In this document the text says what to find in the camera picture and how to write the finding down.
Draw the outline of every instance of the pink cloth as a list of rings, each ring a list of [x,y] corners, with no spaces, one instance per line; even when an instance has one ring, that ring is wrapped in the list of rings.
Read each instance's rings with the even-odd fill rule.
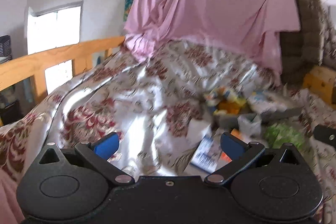
[[[0,224],[18,224],[24,219],[16,201],[16,183],[0,170]]]
[[[295,0],[134,0],[125,44],[140,61],[171,39],[243,54],[281,73],[280,31],[298,31]]]

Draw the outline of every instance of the circular pad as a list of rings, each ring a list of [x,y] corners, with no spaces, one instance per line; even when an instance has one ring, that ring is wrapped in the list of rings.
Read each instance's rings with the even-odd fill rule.
[[[231,193],[247,212],[271,221],[294,221],[309,217],[323,193],[308,166],[279,163],[240,173]]]
[[[51,198],[64,198],[76,192],[79,182],[70,176],[54,176],[47,178],[41,184],[41,192]]]
[[[272,198],[290,198],[299,190],[299,184],[285,176],[271,176],[259,182],[262,192]]]
[[[102,175],[74,165],[52,165],[21,181],[17,200],[26,214],[62,221],[83,216],[104,201],[108,184]]]

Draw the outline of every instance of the metal screw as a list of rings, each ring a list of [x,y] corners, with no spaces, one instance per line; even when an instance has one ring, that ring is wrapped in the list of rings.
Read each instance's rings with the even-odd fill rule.
[[[166,185],[167,186],[174,186],[174,182],[173,181],[166,181]]]
[[[210,182],[212,182],[212,183],[221,183],[221,182],[224,181],[223,176],[221,176],[221,175],[216,175],[216,174],[214,174],[214,175],[209,175],[209,176],[207,177],[207,179],[208,179],[208,181],[210,181]]]
[[[132,177],[129,175],[118,175],[115,177],[115,181],[119,183],[130,183],[132,181]]]

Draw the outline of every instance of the wooden bed rail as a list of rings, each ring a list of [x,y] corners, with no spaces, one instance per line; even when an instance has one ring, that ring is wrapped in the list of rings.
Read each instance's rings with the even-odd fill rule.
[[[0,90],[31,77],[35,103],[40,103],[47,95],[44,71],[47,68],[72,60],[73,76],[92,68],[92,54],[105,51],[105,58],[112,49],[120,46],[125,37],[112,37],[26,55],[0,64]]]

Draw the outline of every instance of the green object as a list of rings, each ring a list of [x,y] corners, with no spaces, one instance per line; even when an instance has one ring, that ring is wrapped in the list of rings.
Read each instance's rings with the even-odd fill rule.
[[[293,143],[300,151],[304,149],[305,138],[293,127],[284,123],[275,123],[266,129],[264,134],[270,148],[280,148],[283,143]]]

